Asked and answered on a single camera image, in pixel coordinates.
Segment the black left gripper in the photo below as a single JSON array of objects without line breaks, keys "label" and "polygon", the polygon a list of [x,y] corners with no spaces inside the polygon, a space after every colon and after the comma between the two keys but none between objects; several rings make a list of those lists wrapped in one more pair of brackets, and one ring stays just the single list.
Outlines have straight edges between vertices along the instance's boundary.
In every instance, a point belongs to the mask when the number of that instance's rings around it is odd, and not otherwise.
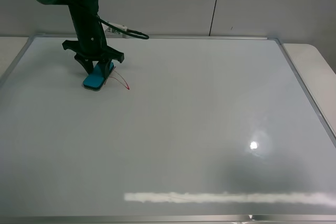
[{"label": "black left gripper", "polygon": [[98,61],[100,76],[108,78],[111,72],[112,61],[124,61],[124,53],[108,46],[101,23],[92,17],[71,17],[77,40],[65,40],[62,43],[64,50],[76,53],[74,59],[81,64],[87,74],[94,70],[93,62]]}]

